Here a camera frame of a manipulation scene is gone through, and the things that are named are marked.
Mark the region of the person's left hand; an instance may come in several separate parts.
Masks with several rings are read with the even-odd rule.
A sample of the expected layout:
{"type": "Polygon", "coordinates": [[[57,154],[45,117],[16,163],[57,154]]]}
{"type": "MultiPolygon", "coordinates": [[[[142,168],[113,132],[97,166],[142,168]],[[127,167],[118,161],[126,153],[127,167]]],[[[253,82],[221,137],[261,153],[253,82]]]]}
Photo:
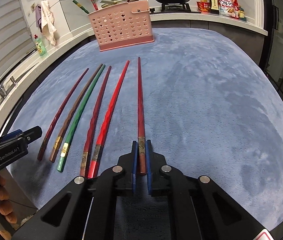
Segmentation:
{"type": "MultiPolygon", "coordinates": [[[[5,189],[6,180],[0,175],[0,214],[11,224],[17,224],[17,217],[13,211],[13,205],[9,201],[9,193],[5,189]]],[[[0,230],[3,239],[11,239],[11,233],[7,230],[0,230]]]]}

